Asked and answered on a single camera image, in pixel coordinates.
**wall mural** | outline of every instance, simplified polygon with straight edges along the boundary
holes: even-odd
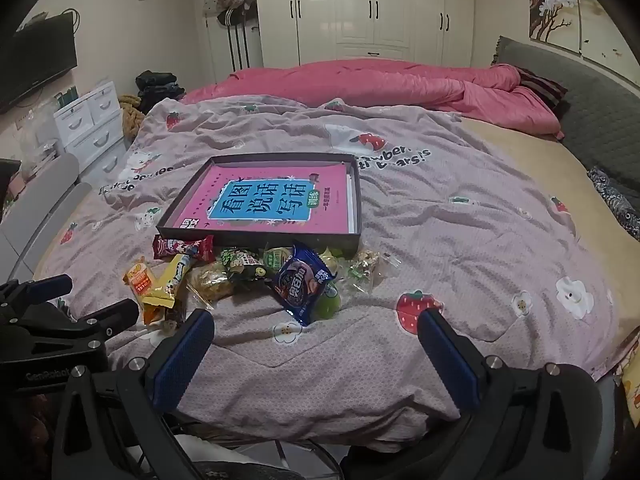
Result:
[[[597,0],[529,0],[529,37],[571,50],[640,86],[640,65]]]

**pink book cover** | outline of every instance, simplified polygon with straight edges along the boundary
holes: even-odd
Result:
[[[347,171],[325,166],[213,166],[175,228],[345,234]]]

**pink comforter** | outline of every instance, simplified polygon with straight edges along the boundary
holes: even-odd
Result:
[[[321,61],[294,68],[248,68],[226,81],[189,92],[193,104],[206,99],[266,94],[320,105],[339,97],[348,105],[419,105],[526,134],[561,135],[558,118],[531,90],[518,86],[511,65],[444,68],[385,59]]]

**blue gripper pad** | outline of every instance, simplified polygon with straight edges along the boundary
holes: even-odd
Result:
[[[418,340],[460,412],[476,409],[485,380],[482,354],[433,309],[418,317]]]
[[[149,357],[145,389],[159,413],[173,411],[198,369],[215,326],[207,310],[197,309],[178,332],[164,339]]]

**black tv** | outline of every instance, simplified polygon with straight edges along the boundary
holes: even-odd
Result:
[[[71,12],[16,32],[0,46],[0,114],[77,65]]]

